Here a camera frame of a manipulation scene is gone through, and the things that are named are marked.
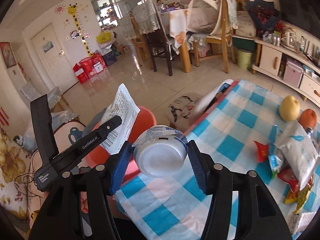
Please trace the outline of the white tv cabinet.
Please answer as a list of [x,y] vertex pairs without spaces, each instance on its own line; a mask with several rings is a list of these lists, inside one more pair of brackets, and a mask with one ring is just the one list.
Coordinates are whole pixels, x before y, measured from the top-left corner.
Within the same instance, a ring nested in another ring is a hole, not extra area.
[[[259,38],[255,38],[254,41],[257,44],[257,55],[252,64],[252,73],[265,74],[297,91],[303,100],[309,99],[319,106],[319,67],[301,52],[292,51],[282,45],[276,46]],[[303,67],[303,75],[298,88],[283,79],[288,57],[299,61]]]

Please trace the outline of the yellow pear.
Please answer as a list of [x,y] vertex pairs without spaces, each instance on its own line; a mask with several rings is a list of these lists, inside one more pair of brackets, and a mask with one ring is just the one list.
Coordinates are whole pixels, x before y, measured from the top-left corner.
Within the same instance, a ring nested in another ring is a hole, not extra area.
[[296,120],[300,113],[299,101],[294,96],[286,96],[279,106],[279,113],[285,122]]

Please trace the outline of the floral sofa cover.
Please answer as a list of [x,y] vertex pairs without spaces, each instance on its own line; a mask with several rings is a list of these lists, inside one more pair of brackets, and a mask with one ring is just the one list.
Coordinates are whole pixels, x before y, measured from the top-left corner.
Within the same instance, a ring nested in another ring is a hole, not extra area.
[[1,129],[1,206],[16,217],[28,217],[26,175],[31,155]]

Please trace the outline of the dining table with cloth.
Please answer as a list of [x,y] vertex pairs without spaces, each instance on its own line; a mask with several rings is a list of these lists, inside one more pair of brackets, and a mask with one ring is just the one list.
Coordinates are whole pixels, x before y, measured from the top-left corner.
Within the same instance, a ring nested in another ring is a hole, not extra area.
[[182,71],[192,71],[187,38],[187,9],[171,10],[160,13],[165,33],[169,36],[170,48],[179,55]]

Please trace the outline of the pink plastic basin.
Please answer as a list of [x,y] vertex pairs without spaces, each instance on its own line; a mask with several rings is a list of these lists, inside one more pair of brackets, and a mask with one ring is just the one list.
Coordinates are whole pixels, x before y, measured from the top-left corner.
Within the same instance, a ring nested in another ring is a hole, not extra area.
[[[135,120],[133,128],[131,130],[128,141],[134,143],[137,138],[149,128],[157,125],[156,118],[153,113],[145,107],[139,106],[140,112]],[[86,126],[83,131],[82,136],[84,137],[88,133],[91,133],[92,130],[96,129],[99,124],[102,116],[106,109],[103,109],[99,112]],[[97,146],[91,153],[86,155],[85,160],[91,168],[94,168],[98,164],[104,164],[105,161],[109,158],[109,153],[107,150],[101,146]],[[124,181],[128,181],[140,173],[139,168],[137,167],[136,162],[133,157],[131,158],[127,170],[125,172]]]

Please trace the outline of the red snack wrapper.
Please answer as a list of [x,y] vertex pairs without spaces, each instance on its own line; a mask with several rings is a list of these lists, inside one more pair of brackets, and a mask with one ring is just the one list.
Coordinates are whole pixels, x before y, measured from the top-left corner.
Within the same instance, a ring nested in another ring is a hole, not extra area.
[[262,163],[268,158],[269,145],[265,145],[257,141],[254,141],[254,143],[257,147],[257,161]]

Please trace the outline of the red gift boxes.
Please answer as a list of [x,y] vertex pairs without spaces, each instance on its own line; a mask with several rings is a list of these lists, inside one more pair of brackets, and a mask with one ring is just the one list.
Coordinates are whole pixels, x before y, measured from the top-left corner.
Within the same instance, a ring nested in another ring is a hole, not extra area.
[[73,72],[80,83],[85,83],[106,68],[105,61],[100,53],[95,52],[76,63]]

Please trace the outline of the yellow plastic bag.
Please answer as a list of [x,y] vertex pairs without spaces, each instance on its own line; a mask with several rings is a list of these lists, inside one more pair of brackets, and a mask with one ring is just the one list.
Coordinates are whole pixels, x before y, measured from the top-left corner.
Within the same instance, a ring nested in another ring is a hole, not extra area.
[[101,31],[98,36],[96,36],[96,41],[99,44],[110,42],[113,39],[112,31]]

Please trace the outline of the giraffe height wall sticker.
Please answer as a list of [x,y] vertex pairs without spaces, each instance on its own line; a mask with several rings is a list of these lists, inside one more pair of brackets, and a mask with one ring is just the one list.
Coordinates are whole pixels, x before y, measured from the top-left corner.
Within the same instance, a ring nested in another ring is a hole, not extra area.
[[87,39],[84,36],[84,31],[82,29],[82,25],[80,23],[79,14],[77,12],[77,7],[78,7],[77,3],[70,4],[68,6],[68,8],[67,8],[67,11],[68,11],[68,14],[71,15],[71,17],[73,19],[73,22],[74,22],[74,24],[76,26],[76,31],[79,34],[80,40],[81,40],[82,44],[84,45],[86,53],[88,54],[89,57],[91,57],[93,55],[93,53],[92,53],[92,51],[90,49],[90,46],[89,46],[89,43],[88,43]]

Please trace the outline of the white plastic cup container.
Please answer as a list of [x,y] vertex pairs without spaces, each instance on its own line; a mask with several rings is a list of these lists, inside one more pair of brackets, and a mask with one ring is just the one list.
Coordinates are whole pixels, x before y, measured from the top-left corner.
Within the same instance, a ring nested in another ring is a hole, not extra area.
[[176,174],[187,156],[187,139],[174,128],[156,125],[143,132],[132,145],[139,170],[148,177]]

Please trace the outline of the electric kettle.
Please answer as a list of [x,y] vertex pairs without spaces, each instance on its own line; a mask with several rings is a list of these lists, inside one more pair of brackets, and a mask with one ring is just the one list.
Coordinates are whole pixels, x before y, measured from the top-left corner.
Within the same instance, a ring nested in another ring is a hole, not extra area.
[[285,28],[281,35],[281,45],[292,51],[297,50],[296,30],[293,27]]

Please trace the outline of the wooden chair with cover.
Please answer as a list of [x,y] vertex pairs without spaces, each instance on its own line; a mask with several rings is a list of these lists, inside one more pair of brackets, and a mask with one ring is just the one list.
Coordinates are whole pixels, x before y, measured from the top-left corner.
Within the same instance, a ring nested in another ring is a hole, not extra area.
[[233,46],[232,34],[238,28],[236,0],[191,0],[187,9],[187,30],[192,32],[191,42],[197,62],[201,43],[219,44],[222,53],[209,56],[221,57],[224,71],[229,73],[228,47]]

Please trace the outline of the green waste bin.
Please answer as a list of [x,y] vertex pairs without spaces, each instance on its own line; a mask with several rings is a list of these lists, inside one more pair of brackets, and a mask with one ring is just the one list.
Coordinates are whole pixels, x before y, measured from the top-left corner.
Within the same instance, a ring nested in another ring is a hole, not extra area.
[[247,70],[252,64],[253,52],[245,49],[237,49],[237,65],[239,68]]

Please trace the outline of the cat print stool cushion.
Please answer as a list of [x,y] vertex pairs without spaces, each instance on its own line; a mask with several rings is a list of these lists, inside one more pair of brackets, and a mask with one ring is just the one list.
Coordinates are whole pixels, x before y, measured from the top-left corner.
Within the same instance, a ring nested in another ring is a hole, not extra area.
[[187,131],[203,113],[200,106],[202,98],[202,95],[192,92],[183,94],[172,101],[164,111],[170,127],[181,132]]

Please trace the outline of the blue checkered tablecloth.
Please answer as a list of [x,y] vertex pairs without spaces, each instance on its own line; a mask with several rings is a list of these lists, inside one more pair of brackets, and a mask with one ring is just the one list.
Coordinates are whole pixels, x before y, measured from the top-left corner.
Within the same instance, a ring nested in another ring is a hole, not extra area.
[[[250,83],[239,81],[204,119],[190,129],[201,152],[231,171],[255,170],[266,184],[283,216],[289,218],[295,204],[285,204],[289,186],[272,176],[267,161],[257,161],[256,143],[268,144],[286,123],[278,108],[281,97]],[[188,160],[167,178],[139,174],[116,193],[125,213],[147,239],[200,239],[211,198],[198,187]]]

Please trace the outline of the white door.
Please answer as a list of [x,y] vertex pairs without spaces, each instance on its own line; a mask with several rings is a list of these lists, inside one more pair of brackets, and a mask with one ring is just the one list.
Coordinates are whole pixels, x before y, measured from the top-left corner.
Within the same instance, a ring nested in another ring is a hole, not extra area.
[[31,39],[43,67],[55,87],[66,92],[77,83],[57,35],[50,24]]

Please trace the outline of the orange red apple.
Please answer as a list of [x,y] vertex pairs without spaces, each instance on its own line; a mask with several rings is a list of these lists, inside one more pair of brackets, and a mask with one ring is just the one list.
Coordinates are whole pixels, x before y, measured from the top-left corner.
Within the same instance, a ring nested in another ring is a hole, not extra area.
[[317,124],[316,112],[310,108],[306,109],[300,115],[298,122],[303,126],[304,129],[311,128],[314,130]]

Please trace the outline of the pink storage box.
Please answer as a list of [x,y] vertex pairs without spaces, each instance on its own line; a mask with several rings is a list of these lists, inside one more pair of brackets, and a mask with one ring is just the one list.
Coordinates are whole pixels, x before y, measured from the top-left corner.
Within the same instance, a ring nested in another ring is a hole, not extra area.
[[283,77],[284,81],[298,88],[302,79],[302,75],[302,64],[299,61],[288,57]]

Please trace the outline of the dark wooden chair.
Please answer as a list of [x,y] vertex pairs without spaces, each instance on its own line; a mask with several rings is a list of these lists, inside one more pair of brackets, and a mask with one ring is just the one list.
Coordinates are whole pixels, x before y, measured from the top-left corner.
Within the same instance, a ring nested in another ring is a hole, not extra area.
[[172,55],[169,39],[153,0],[147,0],[132,9],[139,34],[144,37],[151,57],[153,71],[157,72],[155,59],[166,59],[169,76],[172,76]]

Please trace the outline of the white tissue pack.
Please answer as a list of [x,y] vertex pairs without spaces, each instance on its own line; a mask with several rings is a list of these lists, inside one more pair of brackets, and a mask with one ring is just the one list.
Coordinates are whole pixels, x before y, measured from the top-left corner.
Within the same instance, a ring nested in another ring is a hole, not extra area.
[[281,150],[302,190],[319,163],[319,153],[303,126],[295,121],[287,124],[274,145]]

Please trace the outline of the dark flower bouquet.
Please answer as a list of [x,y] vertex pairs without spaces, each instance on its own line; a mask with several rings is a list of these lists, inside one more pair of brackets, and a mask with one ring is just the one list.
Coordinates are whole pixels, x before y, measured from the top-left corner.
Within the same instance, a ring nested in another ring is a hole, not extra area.
[[245,9],[257,31],[274,31],[281,15],[280,11],[274,7],[274,2],[265,0],[246,1]]

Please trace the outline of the silver carton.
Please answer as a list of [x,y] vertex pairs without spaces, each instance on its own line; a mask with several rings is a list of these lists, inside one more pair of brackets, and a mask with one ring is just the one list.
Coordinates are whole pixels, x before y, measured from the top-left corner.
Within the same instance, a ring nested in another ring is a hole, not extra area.
[[315,215],[316,212],[303,212],[289,215],[287,225],[291,234],[295,235],[304,231]]

